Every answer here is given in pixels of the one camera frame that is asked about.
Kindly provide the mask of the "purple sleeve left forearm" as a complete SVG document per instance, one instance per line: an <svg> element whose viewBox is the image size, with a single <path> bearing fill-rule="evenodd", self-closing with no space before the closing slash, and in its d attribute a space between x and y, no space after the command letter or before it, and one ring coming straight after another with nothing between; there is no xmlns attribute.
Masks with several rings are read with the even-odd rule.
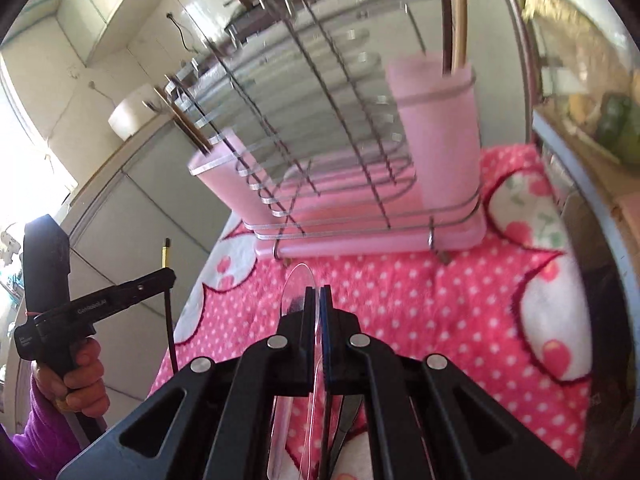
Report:
<svg viewBox="0 0 640 480"><path fill-rule="evenodd" d="M2 479L55 479L81 447L65 416L30 385L30 413L21 434L1 429Z"/></svg>

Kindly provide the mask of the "person's left hand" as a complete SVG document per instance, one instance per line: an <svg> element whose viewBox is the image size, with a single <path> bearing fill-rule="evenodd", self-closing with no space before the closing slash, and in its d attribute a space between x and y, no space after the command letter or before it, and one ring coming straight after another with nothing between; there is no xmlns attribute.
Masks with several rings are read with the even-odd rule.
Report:
<svg viewBox="0 0 640 480"><path fill-rule="evenodd" d="M32 377L39 391L61 413L81 413L89 418L102 417L110 407L103 381L101 347L93 338L81 341L76 348L76 367L63 377L36 361Z"/></svg>

